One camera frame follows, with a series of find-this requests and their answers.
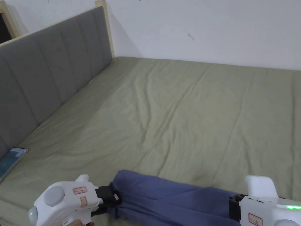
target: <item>blue cloth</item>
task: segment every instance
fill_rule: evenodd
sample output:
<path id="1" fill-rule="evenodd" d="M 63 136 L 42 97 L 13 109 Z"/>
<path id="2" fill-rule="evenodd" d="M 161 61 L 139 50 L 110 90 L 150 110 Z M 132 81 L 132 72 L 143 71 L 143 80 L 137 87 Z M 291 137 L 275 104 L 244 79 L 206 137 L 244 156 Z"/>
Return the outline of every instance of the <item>blue cloth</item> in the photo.
<path id="1" fill-rule="evenodd" d="M 240 226 L 229 219 L 232 192 L 197 187 L 121 170 L 113 180 L 122 204 L 109 210 L 115 219 L 145 226 Z"/>

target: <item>mattress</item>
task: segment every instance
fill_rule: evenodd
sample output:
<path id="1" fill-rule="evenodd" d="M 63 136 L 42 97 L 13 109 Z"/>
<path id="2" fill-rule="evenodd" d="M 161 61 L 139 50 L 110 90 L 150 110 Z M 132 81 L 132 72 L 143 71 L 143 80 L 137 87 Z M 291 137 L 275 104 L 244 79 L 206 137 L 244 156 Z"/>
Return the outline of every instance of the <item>mattress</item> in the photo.
<path id="1" fill-rule="evenodd" d="M 239 193 L 246 175 L 269 176 L 279 196 L 301 200 L 300 76 L 116 58 L 20 144 L 29 151 L 0 184 L 0 224 L 29 225 L 57 181 L 88 174 L 104 186 L 121 169 Z"/>

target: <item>headboard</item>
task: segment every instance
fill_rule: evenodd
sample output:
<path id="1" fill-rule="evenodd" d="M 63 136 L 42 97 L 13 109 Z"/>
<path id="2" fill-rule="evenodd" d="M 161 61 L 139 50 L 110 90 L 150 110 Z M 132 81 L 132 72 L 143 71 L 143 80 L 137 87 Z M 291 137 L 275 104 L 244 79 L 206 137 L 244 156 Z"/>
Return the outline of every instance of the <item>headboard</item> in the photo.
<path id="1" fill-rule="evenodd" d="M 0 46 L 0 158 L 111 62 L 104 6 Z"/>

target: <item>wall mark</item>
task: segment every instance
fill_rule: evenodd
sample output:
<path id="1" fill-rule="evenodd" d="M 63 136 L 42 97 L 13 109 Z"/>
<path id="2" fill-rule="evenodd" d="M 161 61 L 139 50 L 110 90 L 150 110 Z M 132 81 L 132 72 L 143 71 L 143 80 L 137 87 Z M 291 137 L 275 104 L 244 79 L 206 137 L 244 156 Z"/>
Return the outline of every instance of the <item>wall mark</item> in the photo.
<path id="1" fill-rule="evenodd" d="M 190 33 L 188 33 L 188 36 L 194 41 L 194 37 Z"/>

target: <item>red label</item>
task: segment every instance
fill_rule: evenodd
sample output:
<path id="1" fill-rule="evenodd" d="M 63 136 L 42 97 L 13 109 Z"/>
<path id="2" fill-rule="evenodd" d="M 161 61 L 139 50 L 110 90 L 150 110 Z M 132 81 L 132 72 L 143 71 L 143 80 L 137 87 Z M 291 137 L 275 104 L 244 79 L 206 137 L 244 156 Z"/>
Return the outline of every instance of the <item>red label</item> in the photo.
<path id="1" fill-rule="evenodd" d="M 249 222 L 256 226 L 263 226 L 263 220 L 254 214 L 249 213 Z"/>
<path id="2" fill-rule="evenodd" d="M 82 194 L 87 192 L 87 188 L 86 187 L 77 187 L 73 189 L 73 193 L 78 195 L 78 194 Z"/>
<path id="3" fill-rule="evenodd" d="M 81 207 L 86 207 L 88 205 L 88 201 L 87 201 L 86 196 L 81 197 L 80 201 L 82 202 Z"/>

